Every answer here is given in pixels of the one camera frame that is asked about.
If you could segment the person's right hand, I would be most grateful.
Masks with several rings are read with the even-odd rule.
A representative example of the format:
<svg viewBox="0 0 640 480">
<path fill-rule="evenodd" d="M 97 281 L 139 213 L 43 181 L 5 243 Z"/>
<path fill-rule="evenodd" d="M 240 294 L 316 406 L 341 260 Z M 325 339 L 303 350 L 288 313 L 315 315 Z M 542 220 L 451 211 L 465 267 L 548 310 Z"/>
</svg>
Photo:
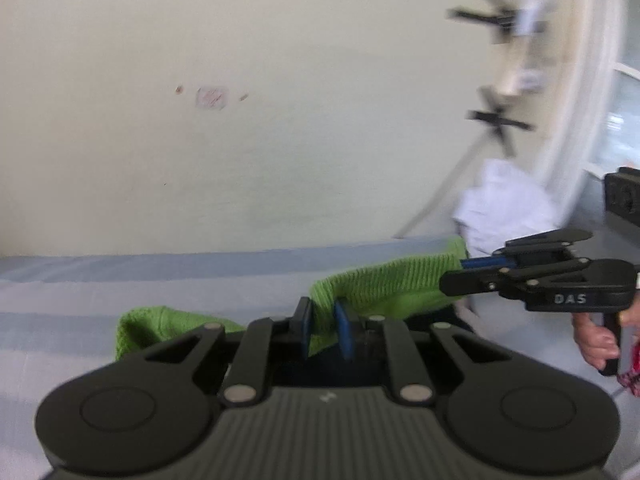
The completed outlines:
<svg viewBox="0 0 640 480">
<path fill-rule="evenodd" d="M 620 326 L 631 327 L 634 330 L 634 343 L 639 341 L 640 304 L 639 294 L 634 297 L 634 303 L 618 315 Z M 596 370 L 603 370 L 608 360 L 616 359 L 620 355 L 618 343 L 610 330 L 597 326 L 591 321 L 588 313 L 574 313 L 572 315 L 574 341 L 578 345 L 584 360 Z"/>
</svg>

